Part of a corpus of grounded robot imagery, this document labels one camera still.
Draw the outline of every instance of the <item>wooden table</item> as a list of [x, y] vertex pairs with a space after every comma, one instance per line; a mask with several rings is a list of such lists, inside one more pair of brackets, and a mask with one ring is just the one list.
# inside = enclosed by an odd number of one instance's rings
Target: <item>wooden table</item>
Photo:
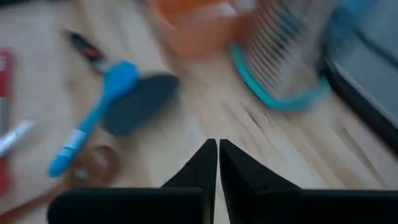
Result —
[[[18, 60], [11, 123], [40, 122], [40, 132], [9, 158], [12, 182], [0, 213], [58, 183], [47, 177], [50, 161], [101, 90], [101, 77], [68, 46], [63, 29], [91, 37], [107, 54], [142, 70], [171, 67], [182, 81], [179, 99], [130, 138], [116, 140], [100, 128], [92, 137], [89, 145], [108, 144], [123, 155], [115, 187], [158, 187], [207, 138], [227, 138], [303, 188], [398, 189], [396, 157], [334, 94], [301, 113], [271, 111], [228, 55], [194, 61], [161, 48], [131, 1], [32, 1], [0, 9], [0, 46], [12, 47]], [[217, 184], [215, 223], [228, 223]], [[45, 208], [20, 223], [44, 220]]]

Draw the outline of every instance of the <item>wooden spoon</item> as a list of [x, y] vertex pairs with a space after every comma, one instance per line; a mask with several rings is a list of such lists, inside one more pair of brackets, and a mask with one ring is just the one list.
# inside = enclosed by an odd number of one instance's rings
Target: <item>wooden spoon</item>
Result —
[[119, 170], [119, 156], [108, 146], [97, 146], [82, 152], [62, 182], [54, 189], [0, 215], [0, 223], [14, 223], [17, 219], [51, 202], [57, 195], [81, 187], [105, 187]]

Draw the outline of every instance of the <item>white pen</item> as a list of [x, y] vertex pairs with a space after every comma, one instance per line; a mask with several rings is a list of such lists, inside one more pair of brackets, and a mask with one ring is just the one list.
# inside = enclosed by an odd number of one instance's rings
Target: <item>white pen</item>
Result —
[[7, 132], [6, 135], [0, 138], [0, 158], [5, 156], [10, 150], [11, 146], [15, 145], [16, 142], [21, 140], [27, 133], [29, 133], [37, 121], [25, 120], [18, 124], [12, 131]]

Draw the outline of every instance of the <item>orange container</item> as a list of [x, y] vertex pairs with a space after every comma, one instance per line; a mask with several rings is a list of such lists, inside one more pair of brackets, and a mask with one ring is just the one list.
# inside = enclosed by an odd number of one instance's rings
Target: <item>orange container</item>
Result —
[[220, 11], [221, 5], [234, 2], [236, 0], [152, 0], [150, 6], [177, 54], [203, 58], [226, 49], [239, 30], [236, 26], [242, 24], [243, 14], [226, 16], [225, 10]]

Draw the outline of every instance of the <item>white label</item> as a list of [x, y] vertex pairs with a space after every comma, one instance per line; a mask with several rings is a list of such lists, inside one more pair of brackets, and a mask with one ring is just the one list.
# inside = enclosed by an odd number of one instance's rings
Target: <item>white label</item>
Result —
[[72, 135], [70, 136], [69, 141], [65, 143], [63, 146], [64, 147], [70, 147], [72, 149], [76, 149], [78, 145], [81, 143], [81, 141], [86, 137], [86, 133], [80, 130], [73, 130]]

